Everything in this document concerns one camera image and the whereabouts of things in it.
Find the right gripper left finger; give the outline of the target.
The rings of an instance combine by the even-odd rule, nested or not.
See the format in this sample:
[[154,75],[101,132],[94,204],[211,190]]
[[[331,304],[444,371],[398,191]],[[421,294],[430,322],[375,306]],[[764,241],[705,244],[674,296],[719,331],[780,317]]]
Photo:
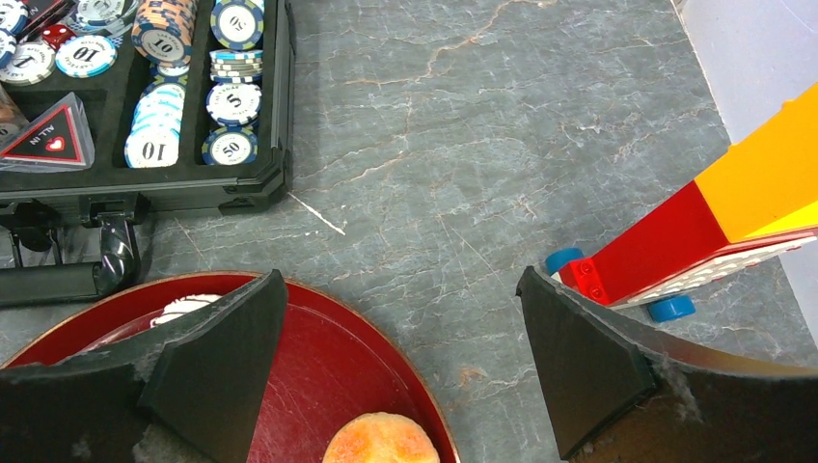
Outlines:
[[1,372],[5,462],[243,462],[283,328],[273,270],[140,334]]

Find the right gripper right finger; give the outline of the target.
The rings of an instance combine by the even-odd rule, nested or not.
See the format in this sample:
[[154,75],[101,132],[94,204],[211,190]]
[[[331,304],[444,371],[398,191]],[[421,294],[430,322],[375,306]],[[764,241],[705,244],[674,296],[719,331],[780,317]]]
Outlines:
[[563,460],[816,460],[815,369],[677,338],[533,267],[516,293]]

